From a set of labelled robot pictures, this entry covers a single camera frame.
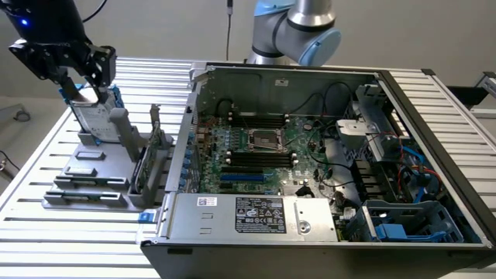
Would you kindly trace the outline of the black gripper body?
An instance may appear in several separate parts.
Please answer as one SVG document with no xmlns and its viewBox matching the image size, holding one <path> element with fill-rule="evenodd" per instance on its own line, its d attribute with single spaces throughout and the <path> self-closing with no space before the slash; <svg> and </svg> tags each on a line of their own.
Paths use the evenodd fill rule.
<svg viewBox="0 0 496 279">
<path fill-rule="evenodd" d="M 21 40 L 69 48 L 82 76 L 93 42 L 87 37 L 83 20 L 74 1 L 2 1 L 6 13 Z"/>
</svg>

